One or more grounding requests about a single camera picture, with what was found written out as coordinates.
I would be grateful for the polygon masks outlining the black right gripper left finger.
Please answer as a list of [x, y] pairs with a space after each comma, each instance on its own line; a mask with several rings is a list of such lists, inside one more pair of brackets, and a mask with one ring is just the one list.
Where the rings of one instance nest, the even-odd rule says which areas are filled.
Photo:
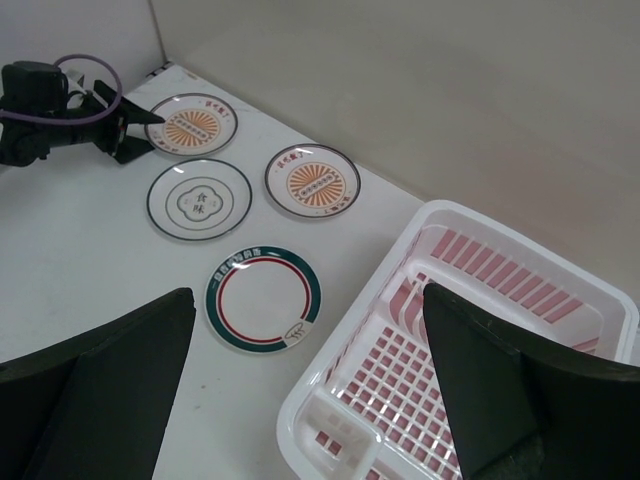
[[193, 292], [1, 365], [4, 479], [149, 479], [188, 355]]

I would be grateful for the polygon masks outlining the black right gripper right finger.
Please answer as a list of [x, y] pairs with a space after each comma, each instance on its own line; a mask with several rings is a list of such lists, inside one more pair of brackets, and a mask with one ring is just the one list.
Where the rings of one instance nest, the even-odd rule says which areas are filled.
[[638, 367], [546, 339], [435, 282], [423, 316], [463, 478], [638, 478]]

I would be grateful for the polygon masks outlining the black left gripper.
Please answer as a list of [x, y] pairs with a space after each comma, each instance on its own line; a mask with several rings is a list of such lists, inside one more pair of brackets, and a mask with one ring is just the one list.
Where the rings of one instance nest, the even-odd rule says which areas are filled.
[[126, 124], [163, 124], [164, 118], [123, 96], [122, 82], [113, 89], [95, 80], [93, 93], [74, 94], [59, 63], [16, 61], [1, 70], [1, 163], [26, 167], [45, 160], [53, 148], [92, 143], [128, 164], [154, 150], [147, 140], [125, 134]]

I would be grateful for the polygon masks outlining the white plate grey floral emblem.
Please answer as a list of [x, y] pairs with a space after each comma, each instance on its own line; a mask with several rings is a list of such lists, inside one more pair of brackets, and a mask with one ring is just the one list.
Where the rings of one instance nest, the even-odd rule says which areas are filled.
[[146, 210], [152, 224], [167, 236], [206, 241], [237, 228], [253, 199], [251, 183], [239, 168], [198, 158], [165, 169], [148, 190]]

